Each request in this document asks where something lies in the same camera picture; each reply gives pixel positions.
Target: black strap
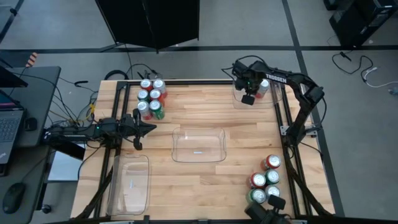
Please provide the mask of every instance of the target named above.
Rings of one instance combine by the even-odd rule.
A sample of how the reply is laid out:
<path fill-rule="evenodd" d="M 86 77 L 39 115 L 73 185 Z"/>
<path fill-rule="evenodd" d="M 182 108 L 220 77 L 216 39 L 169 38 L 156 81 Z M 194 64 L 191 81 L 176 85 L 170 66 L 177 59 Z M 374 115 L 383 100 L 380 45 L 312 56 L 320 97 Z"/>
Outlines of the black strap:
<path fill-rule="evenodd" d="M 124 71 L 120 71 L 120 70 L 112 70 L 110 71 L 108 74 L 105 75 L 104 80 L 108 80 L 112 75 L 116 75 L 116 74 L 120 74 L 124 76 L 124 80 L 129 80 L 129 77 L 127 76 L 127 74 Z"/>

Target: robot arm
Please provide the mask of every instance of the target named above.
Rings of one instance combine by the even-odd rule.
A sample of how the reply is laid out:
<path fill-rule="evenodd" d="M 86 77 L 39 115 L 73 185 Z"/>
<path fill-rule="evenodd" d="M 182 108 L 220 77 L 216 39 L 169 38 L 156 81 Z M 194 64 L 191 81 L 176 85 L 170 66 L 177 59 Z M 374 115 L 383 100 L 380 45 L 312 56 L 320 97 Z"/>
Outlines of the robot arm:
<path fill-rule="evenodd" d="M 288 158 L 289 152 L 287 149 L 292 146 L 297 146 L 304 138 L 305 122 L 314 107 L 325 95 L 322 87 L 319 87 L 310 77 L 301 73 L 292 73 L 277 68 L 271 68 L 264 61 L 256 61 L 247 67 L 239 60 L 240 59 L 233 64 L 232 74 L 236 76 L 234 82 L 235 88 L 237 90 L 245 89 L 246 95 L 243 96 L 242 103 L 253 105 L 254 95 L 259 90 L 259 86 L 264 78 L 292 87 L 294 95 L 300 104 L 300 111 L 293 125 L 288 128 L 286 135 L 282 137 L 282 144 L 285 146 L 283 153 L 284 156 Z M 307 91 L 304 94 L 301 91 L 301 85 L 307 87 Z M 330 215 L 301 181 L 292 162 L 286 160 L 286 165 L 287 172 L 292 176 L 294 181 L 296 181 L 317 213 L 319 215 Z"/>
<path fill-rule="evenodd" d="M 134 148 L 142 150 L 139 142 L 150 131 L 156 128 L 154 124 L 142 122 L 138 109 L 134 109 L 133 117 L 130 114 L 124 115 L 120 120 L 114 118 L 100 119 L 96 124 L 88 127 L 57 127 L 48 131 L 45 141 L 51 145 L 60 146 L 66 142 L 99 141 L 104 147 L 117 149 L 123 138 L 135 136 Z"/>

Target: transparent plastic bin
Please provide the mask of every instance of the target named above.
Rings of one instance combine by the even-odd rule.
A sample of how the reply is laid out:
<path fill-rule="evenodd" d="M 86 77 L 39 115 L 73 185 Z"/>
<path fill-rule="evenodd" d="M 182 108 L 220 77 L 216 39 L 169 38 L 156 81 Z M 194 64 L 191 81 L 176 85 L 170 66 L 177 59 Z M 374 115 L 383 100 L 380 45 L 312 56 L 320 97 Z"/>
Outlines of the transparent plastic bin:
<path fill-rule="evenodd" d="M 149 197 L 149 161 L 142 155 L 116 156 L 113 164 L 108 215 L 141 215 Z"/>
<path fill-rule="evenodd" d="M 172 158 L 175 162 L 220 162 L 226 157 L 222 128 L 176 128 Z"/>
<path fill-rule="evenodd" d="M 235 85 L 232 84 L 232 101 L 235 109 L 269 109 L 274 107 L 274 104 L 282 99 L 282 90 L 280 89 L 280 83 L 266 79 L 269 82 L 269 89 L 263 98 L 256 98 L 253 105 L 247 105 L 242 103 L 242 97 L 246 95 L 244 89 L 236 90 Z M 271 89 L 275 89 L 275 101 L 273 100 Z"/>

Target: metal bracket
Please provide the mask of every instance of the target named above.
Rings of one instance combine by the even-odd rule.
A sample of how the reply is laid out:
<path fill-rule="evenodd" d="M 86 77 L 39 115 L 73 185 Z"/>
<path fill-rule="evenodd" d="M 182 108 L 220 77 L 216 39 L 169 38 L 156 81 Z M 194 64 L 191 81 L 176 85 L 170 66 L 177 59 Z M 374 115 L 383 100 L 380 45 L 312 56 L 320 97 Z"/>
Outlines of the metal bracket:
<path fill-rule="evenodd" d="M 287 131 L 288 128 L 289 128 L 289 126 L 281 126 L 280 127 L 280 134 L 285 136 L 286 135 L 286 131 Z M 315 125 L 311 124 L 311 125 L 306 125 L 305 126 L 306 130 L 311 129 L 311 128 L 315 128 Z M 305 133 L 305 135 L 311 136 L 311 137 L 314 138 L 314 137 L 318 136 L 318 133 L 317 133 L 317 131 L 309 131 L 309 132 Z"/>

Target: computer tower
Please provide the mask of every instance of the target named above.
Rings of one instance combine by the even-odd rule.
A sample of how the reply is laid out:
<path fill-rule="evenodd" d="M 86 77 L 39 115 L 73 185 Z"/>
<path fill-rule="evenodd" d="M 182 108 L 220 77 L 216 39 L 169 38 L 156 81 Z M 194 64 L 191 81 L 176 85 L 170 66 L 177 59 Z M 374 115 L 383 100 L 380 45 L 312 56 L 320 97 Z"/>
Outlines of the computer tower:
<path fill-rule="evenodd" d="M 342 1 L 329 22 L 342 46 L 360 46 L 397 10 L 398 0 Z"/>

